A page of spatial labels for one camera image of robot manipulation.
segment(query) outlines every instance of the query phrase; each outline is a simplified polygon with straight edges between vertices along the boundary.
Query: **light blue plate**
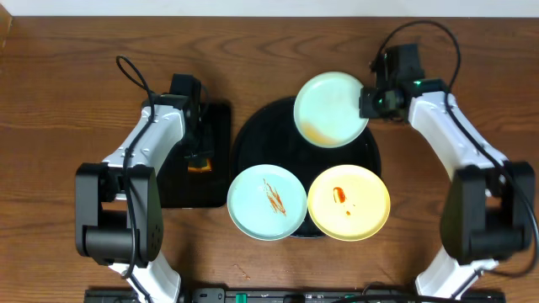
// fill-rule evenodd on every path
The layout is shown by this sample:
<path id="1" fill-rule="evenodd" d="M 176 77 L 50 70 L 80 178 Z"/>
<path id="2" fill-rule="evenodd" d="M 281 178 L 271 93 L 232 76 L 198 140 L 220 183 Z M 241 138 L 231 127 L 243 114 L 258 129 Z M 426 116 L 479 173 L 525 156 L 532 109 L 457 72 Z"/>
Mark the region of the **light blue plate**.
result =
<path id="1" fill-rule="evenodd" d="M 241 172 L 228 189 L 227 203 L 237 228 L 265 241 L 288 237 L 307 214 L 307 193 L 300 180 L 286 169 L 268 164 Z"/>

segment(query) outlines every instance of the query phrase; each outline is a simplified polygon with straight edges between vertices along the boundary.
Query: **black round tray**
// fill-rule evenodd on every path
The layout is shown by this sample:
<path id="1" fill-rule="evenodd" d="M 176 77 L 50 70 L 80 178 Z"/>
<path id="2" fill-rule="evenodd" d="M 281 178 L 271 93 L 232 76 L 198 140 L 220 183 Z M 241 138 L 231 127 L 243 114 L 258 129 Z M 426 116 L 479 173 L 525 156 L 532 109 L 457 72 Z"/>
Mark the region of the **black round tray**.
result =
<path id="1" fill-rule="evenodd" d="M 342 164 L 365 167 L 380 177 L 382 165 L 368 128 L 346 146 L 321 148 L 303 139 L 294 123 L 296 97 L 283 98 L 254 114 L 239 131 L 232 147 L 232 178 L 259 164 L 273 164 L 293 173 L 308 192 L 323 171 Z M 324 236 L 307 214 L 293 237 Z"/>

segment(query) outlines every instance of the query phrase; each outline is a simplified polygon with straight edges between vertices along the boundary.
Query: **wooden table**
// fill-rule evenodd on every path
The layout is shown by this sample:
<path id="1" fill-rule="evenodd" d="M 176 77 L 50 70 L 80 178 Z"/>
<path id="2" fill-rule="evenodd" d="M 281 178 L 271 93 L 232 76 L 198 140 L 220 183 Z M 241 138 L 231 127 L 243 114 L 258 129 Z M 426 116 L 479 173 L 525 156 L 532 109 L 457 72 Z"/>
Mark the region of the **wooden table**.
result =
<path id="1" fill-rule="evenodd" d="M 77 167 L 109 155 L 140 117 L 144 92 L 118 71 L 116 55 L 128 55 L 155 91 L 166 91 L 174 72 L 196 75 L 232 102 L 235 136 L 257 109 L 296 94 L 320 72 L 348 72 L 372 85 L 368 62 L 406 21 L 16 18 L 0 62 L 0 300 L 76 302 L 88 287 L 126 286 L 80 257 L 74 243 Z M 510 159 L 539 169 L 539 20 L 441 21 L 462 46 L 454 90 L 462 110 Z M 412 28 L 393 44 L 405 42 L 422 45 L 428 76 L 452 74 L 455 54 L 442 32 Z M 243 235 L 225 207 L 164 210 L 162 250 L 184 283 L 353 290 L 375 280 L 404 284 L 425 270 L 440 248 L 446 171 L 409 126 L 369 127 L 392 198 L 375 237 L 261 242 Z M 502 268 L 522 268 L 529 256 Z M 539 270 L 524 279 L 486 276 L 476 287 L 531 302 L 538 282 Z"/>

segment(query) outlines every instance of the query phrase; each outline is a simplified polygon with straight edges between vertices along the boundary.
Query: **sauce smear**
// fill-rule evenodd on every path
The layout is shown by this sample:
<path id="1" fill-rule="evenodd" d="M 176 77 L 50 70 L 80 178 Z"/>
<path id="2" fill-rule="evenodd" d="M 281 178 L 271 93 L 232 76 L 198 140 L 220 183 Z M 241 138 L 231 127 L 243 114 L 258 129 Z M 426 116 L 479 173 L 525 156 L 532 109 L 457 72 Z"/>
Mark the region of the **sauce smear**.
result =
<path id="1" fill-rule="evenodd" d="M 337 200 L 340 203 L 344 203 L 344 201 L 346 200 L 346 196 L 344 195 L 344 191 L 340 187 L 334 188 L 334 201 L 335 201 L 335 203 L 337 203 Z"/>
<path id="2" fill-rule="evenodd" d="M 266 195 L 268 196 L 268 200 L 271 203 L 271 208 L 273 208 L 273 211 L 275 213 L 279 211 L 281 214 L 286 216 L 285 206 L 283 205 L 283 202 L 280 200 L 280 196 L 279 196 L 279 193 L 277 192 L 277 189 L 273 190 L 271 188 L 271 185 L 269 185 L 266 182 L 266 179 L 264 179 L 264 185 L 265 185 Z"/>

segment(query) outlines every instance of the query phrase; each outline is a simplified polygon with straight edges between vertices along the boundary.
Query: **white background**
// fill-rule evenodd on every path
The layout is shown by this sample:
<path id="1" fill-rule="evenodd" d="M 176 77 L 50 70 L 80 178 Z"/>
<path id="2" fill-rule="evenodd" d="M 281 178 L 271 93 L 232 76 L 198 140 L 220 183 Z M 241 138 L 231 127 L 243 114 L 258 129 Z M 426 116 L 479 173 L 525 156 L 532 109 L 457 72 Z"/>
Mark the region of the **white background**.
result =
<path id="1" fill-rule="evenodd" d="M 539 0 L 0 0 L 13 16 L 539 17 Z"/>

